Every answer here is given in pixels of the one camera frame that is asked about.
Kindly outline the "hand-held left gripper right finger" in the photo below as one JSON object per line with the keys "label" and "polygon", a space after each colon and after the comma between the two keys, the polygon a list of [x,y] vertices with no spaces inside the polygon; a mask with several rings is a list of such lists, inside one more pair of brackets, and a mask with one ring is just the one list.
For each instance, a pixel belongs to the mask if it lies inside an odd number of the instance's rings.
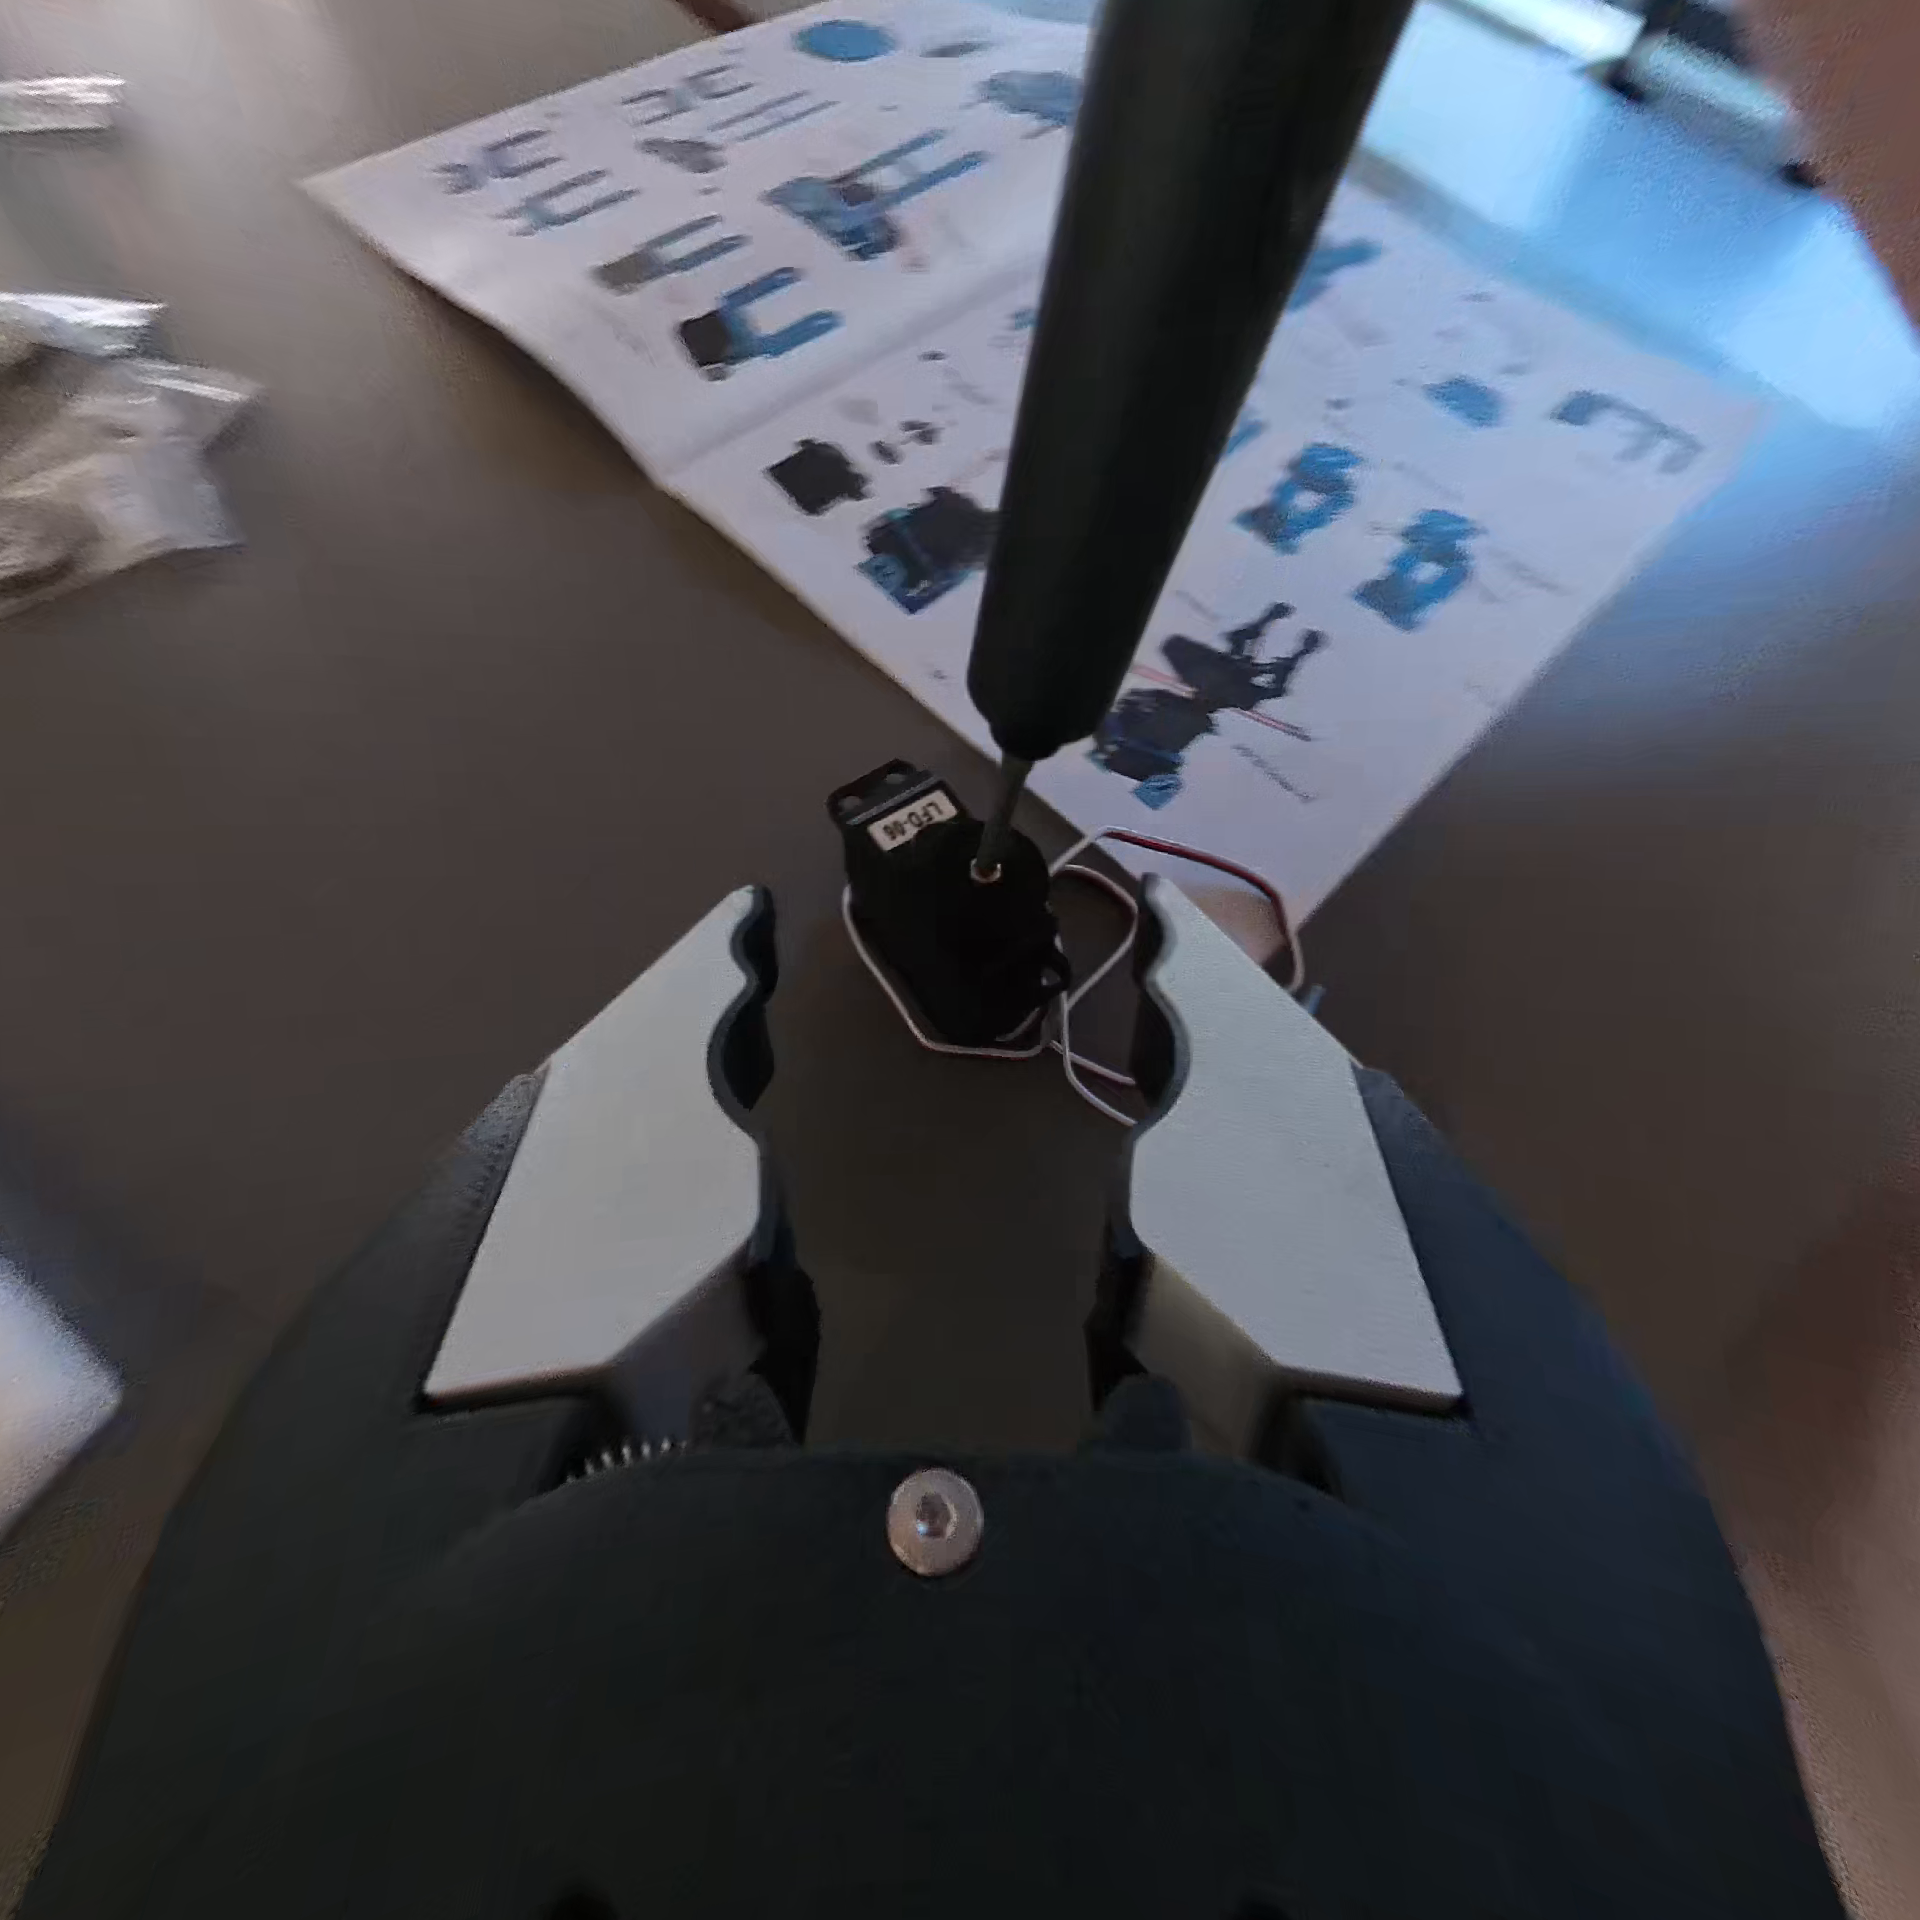
{"label": "hand-held left gripper right finger", "polygon": [[1135,983],[1145,1112],[1095,1282],[1095,1404],[1159,1376],[1228,1456],[1259,1456],[1294,1402],[1460,1412],[1353,1056],[1162,877]]}

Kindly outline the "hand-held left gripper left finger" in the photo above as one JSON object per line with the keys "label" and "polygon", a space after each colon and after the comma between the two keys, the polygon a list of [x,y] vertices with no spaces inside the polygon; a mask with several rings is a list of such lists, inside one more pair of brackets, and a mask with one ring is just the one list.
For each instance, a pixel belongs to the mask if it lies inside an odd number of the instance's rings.
{"label": "hand-held left gripper left finger", "polygon": [[428,1404],[587,1394],[661,1444],[754,1376],[804,1436],[823,1316],[754,1125],[775,986],[775,901],[739,886],[548,1056]]}

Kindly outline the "white foam piece with cutout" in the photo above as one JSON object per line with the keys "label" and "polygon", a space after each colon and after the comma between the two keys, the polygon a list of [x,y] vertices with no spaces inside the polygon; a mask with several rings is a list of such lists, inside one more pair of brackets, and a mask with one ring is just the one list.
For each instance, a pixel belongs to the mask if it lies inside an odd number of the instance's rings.
{"label": "white foam piece with cutout", "polygon": [[10,1259],[3,1262],[3,1534],[106,1429],[124,1390],[111,1367]]}

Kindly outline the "black precision screwdriver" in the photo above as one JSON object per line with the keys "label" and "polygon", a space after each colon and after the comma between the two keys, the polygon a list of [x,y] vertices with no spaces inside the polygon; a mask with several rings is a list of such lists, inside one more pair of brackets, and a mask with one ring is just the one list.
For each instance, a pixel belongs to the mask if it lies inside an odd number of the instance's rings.
{"label": "black precision screwdriver", "polygon": [[979,879],[1113,702],[1411,12],[1095,16],[966,660],[998,752]]}

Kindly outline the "wood edged desk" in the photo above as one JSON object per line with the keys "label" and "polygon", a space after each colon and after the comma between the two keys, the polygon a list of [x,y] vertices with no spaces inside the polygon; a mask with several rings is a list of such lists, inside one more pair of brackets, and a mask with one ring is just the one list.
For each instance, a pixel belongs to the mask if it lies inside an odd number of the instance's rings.
{"label": "wood edged desk", "polygon": [[[127,82],[5,152],[5,272],[253,375],[242,551],[5,627],[5,1248],[124,1368],[5,1546],[5,1915],[166,1508],[314,1287],[732,884],[818,1434],[1061,1450],[1113,1130],[933,1062],[835,923],[826,790],[985,766],[305,181],[726,5],[5,5]],[[1735,1344],[1916,1152],[1916,436],[1735,482],[1306,932],[1326,1016],[1603,1307],[1707,1478]]]}

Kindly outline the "pale desk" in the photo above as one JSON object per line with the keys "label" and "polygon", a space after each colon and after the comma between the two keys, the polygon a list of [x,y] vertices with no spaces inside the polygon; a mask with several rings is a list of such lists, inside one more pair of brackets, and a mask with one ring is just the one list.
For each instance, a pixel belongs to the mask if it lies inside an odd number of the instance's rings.
{"label": "pale desk", "polygon": [[1853,219],[1571,60],[1420,5],[1363,136],[1371,186],[1651,344],[1812,415],[1916,436],[1916,328]]}

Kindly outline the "printed instruction sheet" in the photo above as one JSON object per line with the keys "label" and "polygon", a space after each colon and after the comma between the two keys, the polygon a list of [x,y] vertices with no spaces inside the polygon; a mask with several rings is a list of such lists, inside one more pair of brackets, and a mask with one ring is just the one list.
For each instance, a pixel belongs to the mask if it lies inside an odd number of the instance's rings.
{"label": "printed instruction sheet", "polygon": [[[987,752],[966,694],[1090,32],[821,5],[306,189]],[[1111,711],[1036,779],[1322,904],[1759,406],[1350,175]]]}

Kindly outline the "scattered small screw bags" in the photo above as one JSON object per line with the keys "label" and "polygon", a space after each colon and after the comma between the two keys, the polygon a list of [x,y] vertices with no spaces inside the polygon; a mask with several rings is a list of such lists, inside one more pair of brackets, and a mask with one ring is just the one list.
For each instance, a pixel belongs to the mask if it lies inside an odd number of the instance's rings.
{"label": "scattered small screw bags", "polygon": [[3,290],[3,618],[155,559],[237,546],[211,455],[258,406],[246,375],[166,350],[125,294]]}

